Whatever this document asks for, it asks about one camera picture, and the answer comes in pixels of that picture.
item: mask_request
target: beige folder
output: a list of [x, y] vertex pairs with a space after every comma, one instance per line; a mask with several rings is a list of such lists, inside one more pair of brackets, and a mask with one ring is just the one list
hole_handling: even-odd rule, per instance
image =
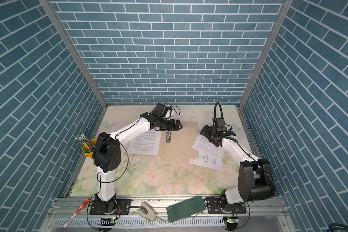
[[181, 122], [183, 128], [171, 132], [170, 142], [166, 142], [166, 131], [163, 131], [160, 139], [158, 156], [160, 157], [179, 157], [179, 158], [199, 158], [199, 152], [192, 148], [197, 135], [199, 125], [197, 122]]

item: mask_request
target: black mounting plate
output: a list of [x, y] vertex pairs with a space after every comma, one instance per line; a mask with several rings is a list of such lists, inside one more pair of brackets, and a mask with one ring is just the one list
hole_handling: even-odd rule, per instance
[[212, 198], [208, 200], [208, 206], [207, 206], [207, 212], [208, 214], [220, 214], [220, 213], [226, 213], [231, 212], [236, 209], [236, 213], [246, 213], [246, 207], [245, 203], [235, 203], [235, 204], [229, 204], [226, 206], [226, 210], [222, 210], [221, 204], [220, 204], [220, 199], [218, 198]]
[[[117, 206], [120, 206], [120, 214], [121, 215], [127, 215], [130, 211], [130, 204], [131, 199], [116, 199]], [[106, 214], [103, 213], [103, 210], [100, 210], [98, 207], [98, 204], [96, 200], [91, 201], [90, 207], [90, 215], [103, 215], [106, 216]]]

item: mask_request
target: green case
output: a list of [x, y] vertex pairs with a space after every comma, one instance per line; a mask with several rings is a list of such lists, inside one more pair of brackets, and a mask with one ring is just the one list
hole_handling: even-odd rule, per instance
[[168, 206], [168, 220], [170, 223], [187, 218], [206, 209], [202, 196], [193, 197], [174, 205]]

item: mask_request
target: stapler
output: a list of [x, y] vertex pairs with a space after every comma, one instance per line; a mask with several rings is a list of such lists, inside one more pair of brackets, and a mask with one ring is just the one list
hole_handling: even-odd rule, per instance
[[151, 209], [151, 207], [149, 205], [147, 205], [145, 202], [141, 203], [141, 206], [139, 207], [139, 209], [137, 209], [135, 211], [137, 214], [139, 214], [140, 216], [144, 217], [147, 220], [150, 221], [154, 221], [156, 218], [158, 218], [155, 214], [155, 212]]

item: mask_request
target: yellow cup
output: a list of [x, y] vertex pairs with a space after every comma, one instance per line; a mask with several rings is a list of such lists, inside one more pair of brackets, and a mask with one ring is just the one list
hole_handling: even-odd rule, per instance
[[[92, 139], [90, 140], [92, 142], [92, 144], [95, 146], [95, 144], [97, 143], [97, 140], [96, 139]], [[84, 145], [82, 146], [82, 150], [81, 151], [84, 151], [84, 150], [89, 150], [89, 147], [84, 143]], [[84, 153], [84, 155], [86, 157], [89, 157], [90, 159], [94, 160], [93, 159], [93, 152], [89, 152], [89, 153]]]

